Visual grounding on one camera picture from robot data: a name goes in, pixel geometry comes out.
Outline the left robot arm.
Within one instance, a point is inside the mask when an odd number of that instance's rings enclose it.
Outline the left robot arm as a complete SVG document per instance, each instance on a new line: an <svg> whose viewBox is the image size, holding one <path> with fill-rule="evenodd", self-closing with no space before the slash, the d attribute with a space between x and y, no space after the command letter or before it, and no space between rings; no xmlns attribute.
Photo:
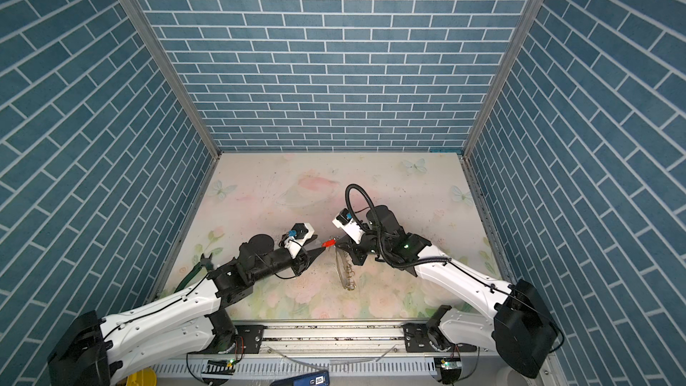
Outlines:
<svg viewBox="0 0 686 386"><path fill-rule="evenodd" d="M264 278L287 269L301 275L324 251L316 236L275 247L270 236L258 234L230 262L168 297L104 317L94 310L81 314L48 356L50 382L114 385L171 357L233 347L238 332L227 308Z"/></svg>

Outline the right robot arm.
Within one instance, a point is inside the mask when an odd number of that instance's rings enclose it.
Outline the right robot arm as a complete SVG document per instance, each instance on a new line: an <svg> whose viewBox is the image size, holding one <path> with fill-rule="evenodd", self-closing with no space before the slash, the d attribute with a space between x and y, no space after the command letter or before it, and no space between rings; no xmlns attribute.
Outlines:
<svg viewBox="0 0 686 386"><path fill-rule="evenodd" d="M536 378L548 355L566 336L533 284L510 283L455 261L428 239L406 232L386 205L375 205L358 184L344 193L346 207L333 220L345 235L336 248L348 253L356 266L369 255L376 261L434 283L478 312L467 319L443 304L427 322L436 348L447 350L465 343L494 350L514 371Z"/></svg>

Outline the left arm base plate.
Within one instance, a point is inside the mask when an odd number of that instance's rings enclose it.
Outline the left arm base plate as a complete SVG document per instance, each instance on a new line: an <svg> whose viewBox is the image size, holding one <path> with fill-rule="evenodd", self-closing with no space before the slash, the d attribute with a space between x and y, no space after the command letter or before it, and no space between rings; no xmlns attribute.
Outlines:
<svg viewBox="0 0 686 386"><path fill-rule="evenodd" d="M234 333L215 336L198 354L232 354L235 356L258 354L264 339L264 325L238 325Z"/></svg>

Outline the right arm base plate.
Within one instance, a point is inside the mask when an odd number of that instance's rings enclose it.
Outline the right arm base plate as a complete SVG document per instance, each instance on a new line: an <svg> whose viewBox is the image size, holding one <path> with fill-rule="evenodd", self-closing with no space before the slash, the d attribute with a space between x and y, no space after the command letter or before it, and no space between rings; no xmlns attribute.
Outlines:
<svg viewBox="0 0 686 386"><path fill-rule="evenodd" d="M426 323L404 323L401 325L407 353L452 353L459 350L435 326Z"/></svg>

